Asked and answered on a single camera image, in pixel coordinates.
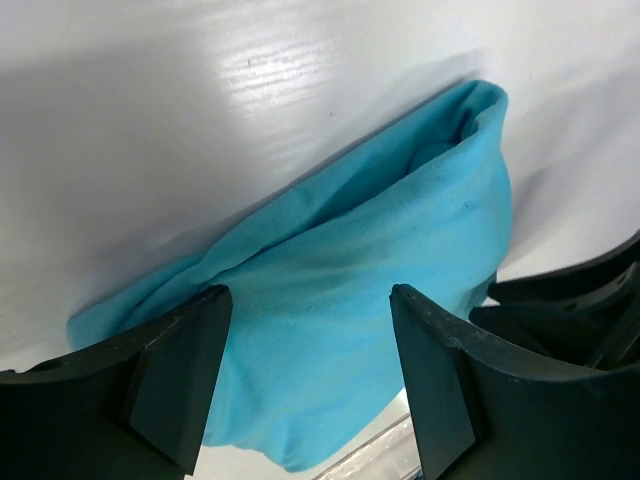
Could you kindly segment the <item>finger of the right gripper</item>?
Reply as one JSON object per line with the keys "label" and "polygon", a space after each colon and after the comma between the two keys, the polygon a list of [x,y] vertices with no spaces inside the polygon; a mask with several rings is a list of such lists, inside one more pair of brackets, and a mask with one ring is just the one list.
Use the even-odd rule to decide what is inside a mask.
{"label": "finger of the right gripper", "polygon": [[639,296],[558,305],[476,308],[470,321],[515,345],[567,363],[615,370],[639,362]]}
{"label": "finger of the right gripper", "polygon": [[639,272],[639,235],[583,263],[493,284],[488,297],[502,306],[571,312],[626,292]]}

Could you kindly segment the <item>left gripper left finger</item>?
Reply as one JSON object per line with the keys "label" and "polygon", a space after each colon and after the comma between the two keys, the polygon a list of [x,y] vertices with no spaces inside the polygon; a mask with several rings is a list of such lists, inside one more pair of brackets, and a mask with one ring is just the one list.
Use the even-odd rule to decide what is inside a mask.
{"label": "left gripper left finger", "polygon": [[232,306],[214,286],[90,347],[2,371],[2,478],[193,474]]}

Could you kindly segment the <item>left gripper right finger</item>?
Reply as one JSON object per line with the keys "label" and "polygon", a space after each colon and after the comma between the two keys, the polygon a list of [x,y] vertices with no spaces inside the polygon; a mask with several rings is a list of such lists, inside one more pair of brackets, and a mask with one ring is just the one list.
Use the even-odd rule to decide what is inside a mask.
{"label": "left gripper right finger", "polygon": [[393,328],[427,479],[635,479],[639,368],[512,344],[402,284]]}

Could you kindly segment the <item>teal t shirt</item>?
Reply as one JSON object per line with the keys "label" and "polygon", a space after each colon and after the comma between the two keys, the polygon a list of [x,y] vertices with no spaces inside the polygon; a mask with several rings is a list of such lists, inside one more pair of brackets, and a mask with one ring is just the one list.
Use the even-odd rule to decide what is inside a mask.
{"label": "teal t shirt", "polygon": [[481,80],[437,96],[205,252],[76,314],[71,347],[227,286],[231,326],[204,445],[253,450],[290,472],[324,462],[403,389],[392,288],[412,285],[461,318],[484,301],[512,231],[507,107],[506,92]]}

